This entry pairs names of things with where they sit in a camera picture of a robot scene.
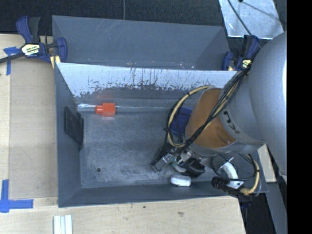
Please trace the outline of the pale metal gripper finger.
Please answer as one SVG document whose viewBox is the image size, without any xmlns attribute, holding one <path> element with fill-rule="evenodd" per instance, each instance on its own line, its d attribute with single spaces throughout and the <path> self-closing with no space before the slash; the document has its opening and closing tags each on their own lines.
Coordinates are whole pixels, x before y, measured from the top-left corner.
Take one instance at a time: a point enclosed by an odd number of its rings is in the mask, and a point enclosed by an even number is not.
<svg viewBox="0 0 312 234">
<path fill-rule="evenodd" d="M 154 163 L 154 170 L 160 172 L 172 162 L 172 155 L 164 155 Z"/>
<path fill-rule="evenodd" d="M 160 149 L 157 151 L 155 157 L 153 158 L 153 161 L 152 161 L 151 165 L 154 166 L 154 163 L 156 161 L 158 161 L 164 155 L 168 155 L 168 148 L 167 148 L 166 145 L 162 145 L 160 147 Z"/>
</svg>

